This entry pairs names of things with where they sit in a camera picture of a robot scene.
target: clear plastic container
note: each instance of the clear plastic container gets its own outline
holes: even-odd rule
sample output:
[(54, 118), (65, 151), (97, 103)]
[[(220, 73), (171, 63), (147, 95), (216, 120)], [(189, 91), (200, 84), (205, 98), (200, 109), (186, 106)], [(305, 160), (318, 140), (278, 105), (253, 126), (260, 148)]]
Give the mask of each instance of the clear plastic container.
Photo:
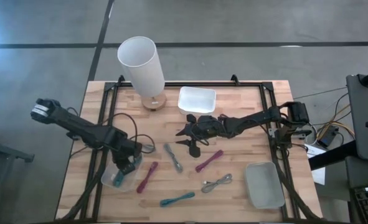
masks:
[(116, 176), (119, 173), (119, 169), (117, 168), (116, 164), (113, 161), (109, 161), (108, 166), (106, 167), (101, 182), (103, 185), (111, 187), (113, 189), (119, 190), (121, 192), (128, 192), (133, 190), (134, 183), (138, 176), (138, 171), (142, 166), (142, 160), (135, 165), (135, 170), (126, 174), (123, 179), (121, 180), (121, 184), (117, 187), (115, 184)]
[(249, 164), (245, 170), (247, 192), (254, 207), (278, 208), (285, 204), (281, 182), (275, 164)]
[(215, 90), (183, 86), (178, 108), (182, 114), (211, 115), (215, 110)]

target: concrete floor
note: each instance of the concrete floor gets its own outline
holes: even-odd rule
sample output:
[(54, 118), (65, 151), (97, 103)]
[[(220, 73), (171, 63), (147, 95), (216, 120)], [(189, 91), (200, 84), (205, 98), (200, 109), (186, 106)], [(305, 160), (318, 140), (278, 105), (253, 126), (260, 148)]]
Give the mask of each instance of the concrete floor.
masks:
[[(107, 3), (0, 1), (0, 44), (96, 43)], [(156, 42), (368, 41), (368, 0), (116, 0), (105, 42), (134, 35)], [(79, 109), (94, 51), (0, 49), (0, 142), (35, 154), (31, 164), (15, 162), (0, 194), (0, 223), (53, 219), (72, 142), (62, 128), (37, 123), (29, 113), (39, 97)], [(343, 87), (346, 75), (368, 73), (368, 47), (159, 49), (159, 56), (167, 80), (227, 80), (232, 74), (289, 80), (293, 97)], [(116, 49), (103, 49), (95, 80), (122, 73)], [(320, 123), (345, 92), (299, 100)], [(351, 125), (351, 117), (344, 123)], [(348, 221), (346, 202), (325, 195), (320, 202), (328, 220)]]

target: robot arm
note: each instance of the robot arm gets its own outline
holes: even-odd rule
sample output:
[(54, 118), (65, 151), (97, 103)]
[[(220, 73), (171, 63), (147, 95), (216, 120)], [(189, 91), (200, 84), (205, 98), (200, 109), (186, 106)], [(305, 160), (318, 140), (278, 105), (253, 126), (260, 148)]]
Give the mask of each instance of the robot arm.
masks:
[(127, 133), (113, 126), (93, 124), (69, 113), (56, 100), (38, 99), (36, 103), (31, 111), (32, 119), (44, 124), (57, 124), (69, 131), (68, 137), (73, 139), (74, 136), (80, 136), (83, 142), (93, 149), (110, 149), (113, 162), (123, 174), (135, 170), (129, 157), (141, 156), (142, 144), (135, 144), (127, 139)]
[[(288, 108), (288, 117), (283, 118), (280, 110)], [(189, 146), (189, 153), (193, 157), (201, 155), (200, 148), (196, 146), (196, 141), (208, 145), (207, 139), (217, 136), (223, 138), (233, 138), (242, 134), (244, 130), (255, 126), (277, 122), (283, 127), (274, 133), (275, 144), (277, 146), (291, 147), (291, 135), (296, 133), (297, 128), (301, 128), (309, 123), (307, 109), (304, 103), (287, 102), (281, 106), (272, 106), (265, 111), (254, 113), (243, 118), (229, 118), (225, 115), (217, 119), (212, 116), (200, 116), (196, 121), (195, 116), (187, 115), (188, 124), (176, 134), (176, 136), (189, 136), (191, 140), (178, 141), (178, 144)]]

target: metal bracket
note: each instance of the metal bracket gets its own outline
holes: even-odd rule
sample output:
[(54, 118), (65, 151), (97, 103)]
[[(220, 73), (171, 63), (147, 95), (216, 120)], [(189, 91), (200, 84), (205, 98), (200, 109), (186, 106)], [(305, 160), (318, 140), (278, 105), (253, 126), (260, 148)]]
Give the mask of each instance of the metal bracket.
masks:
[(236, 86), (240, 86), (240, 82), (239, 82), (238, 77), (236, 75), (232, 75), (231, 81), (234, 81)]
[(109, 83), (105, 83), (105, 87), (104, 87), (104, 91), (109, 91), (111, 90), (113, 87), (115, 87), (117, 84), (117, 82), (109, 82)]
[[(275, 131), (277, 130), (277, 128), (268, 128), (268, 134), (275, 138)], [(292, 139), (300, 139), (300, 140), (304, 140), (306, 138), (305, 134), (292, 134), (291, 135)]]
[(263, 86), (270, 91), (273, 91), (273, 84), (272, 82), (262, 82)]

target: wooden tabletop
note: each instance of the wooden tabletop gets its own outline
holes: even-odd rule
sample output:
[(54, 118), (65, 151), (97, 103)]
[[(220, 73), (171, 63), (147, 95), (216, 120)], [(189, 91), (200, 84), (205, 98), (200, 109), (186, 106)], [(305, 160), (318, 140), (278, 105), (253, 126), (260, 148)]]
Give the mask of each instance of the wooden tabletop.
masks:
[[(288, 81), (272, 81), (277, 104), (293, 101)], [(98, 120), (100, 104), (105, 82), (89, 82), (84, 97), (81, 117), (93, 123)], [(216, 108), (213, 116), (223, 113), (229, 117), (242, 117), (262, 110), (260, 92), (255, 87), (213, 87), (217, 92)], [(142, 167), (138, 171), (138, 179), (130, 192), (119, 192), (104, 186), (99, 222), (258, 222), (280, 221), (279, 209), (259, 210), (249, 202), (245, 190), (244, 170), (247, 164), (271, 161), (268, 139), (259, 127), (248, 129), (233, 139), (212, 138), (210, 146), (197, 144), (201, 148), (201, 156), (193, 158), (188, 147), (175, 144), (186, 136), (175, 136), (186, 124), (186, 116), (180, 114), (177, 107), (178, 87), (166, 87), (166, 107), (155, 112), (145, 110), (139, 95), (132, 88), (119, 88), (115, 113), (128, 113), (134, 117), (139, 134), (148, 134), (156, 142), (156, 152), (145, 154)], [(117, 116), (113, 125), (134, 135), (134, 127), (128, 118)], [(149, 143), (146, 138), (138, 138), (142, 143)], [(172, 160), (164, 151), (163, 144), (169, 143), (172, 151), (182, 164), (184, 171), (178, 174)], [(72, 152), (83, 147), (82, 142), (73, 145)], [(217, 150), (222, 149), (224, 155), (210, 163), (200, 173), (195, 166), (207, 160)], [(64, 187), (57, 210), (57, 218), (64, 216), (82, 194), (88, 172), (91, 150), (76, 154), (71, 158), (65, 177)], [(290, 166), (295, 188), (304, 202), (318, 216), (322, 216), (318, 197), (304, 149), (290, 149)], [(142, 194), (135, 188), (146, 176), (153, 161), (159, 162), (156, 172)], [(216, 181), (225, 174), (231, 173), (231, 184), (217, 186), (210, 193), (201, 192), (205, 180)], [(179, 197), (188, 192), (196, 196), (182, 200), (170, 207), (161, 208), (159, 202), (166, 198)], [(290, 201), (285, 192), (286, 205), (290, 211)], [(92, 200), (89, 203), (89, 215), (92, 211)]]

